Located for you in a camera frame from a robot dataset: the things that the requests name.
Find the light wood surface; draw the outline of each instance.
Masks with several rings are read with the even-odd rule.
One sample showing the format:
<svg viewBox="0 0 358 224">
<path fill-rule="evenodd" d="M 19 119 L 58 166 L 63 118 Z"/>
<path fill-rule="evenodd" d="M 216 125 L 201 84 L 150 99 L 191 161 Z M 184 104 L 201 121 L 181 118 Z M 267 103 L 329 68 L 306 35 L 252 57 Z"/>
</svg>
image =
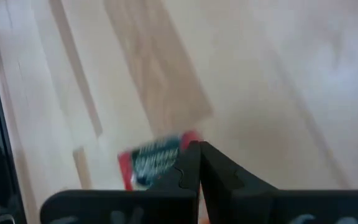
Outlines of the light wood surface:
<svg viewBox="0 0 358 224">
<path fill-rule="evenodd" d="M 0 0 L 0 92 L 29 223 L 190 128 L 276 187 L 358 189 L 358 1 Z"/>
</svg>

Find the wooden floor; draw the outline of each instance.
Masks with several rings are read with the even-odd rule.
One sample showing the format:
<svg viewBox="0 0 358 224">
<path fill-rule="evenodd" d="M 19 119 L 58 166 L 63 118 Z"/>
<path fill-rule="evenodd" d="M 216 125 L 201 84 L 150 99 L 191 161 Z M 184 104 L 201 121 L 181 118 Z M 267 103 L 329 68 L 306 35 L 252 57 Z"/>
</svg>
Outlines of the wooden floor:
<svg viewBox="0 0 358 224">
<path fill-rule="evenodd" d="M 358 189 L 358 1 L 0 0 L 0 92 L 29 223 L 191 128 L 276 187 Z"/>
</svg>

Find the black plastic tool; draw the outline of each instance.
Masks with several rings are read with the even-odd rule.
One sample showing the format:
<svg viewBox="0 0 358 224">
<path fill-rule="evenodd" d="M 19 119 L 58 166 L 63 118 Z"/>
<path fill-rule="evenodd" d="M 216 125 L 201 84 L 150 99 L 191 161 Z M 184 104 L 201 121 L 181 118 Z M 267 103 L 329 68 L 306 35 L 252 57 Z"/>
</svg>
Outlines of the black plastic tool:
<svg viewBox="0 0 358 224">
<path fill-rule="evenodd" d="M 358 223 L 358 190 L 278 190 L 207 142 L 193 141 L 146 191 L 68 190 L 42 206 L 42 223 L 197 223 L 200 178 L 211 224 Z"/>
</svg>

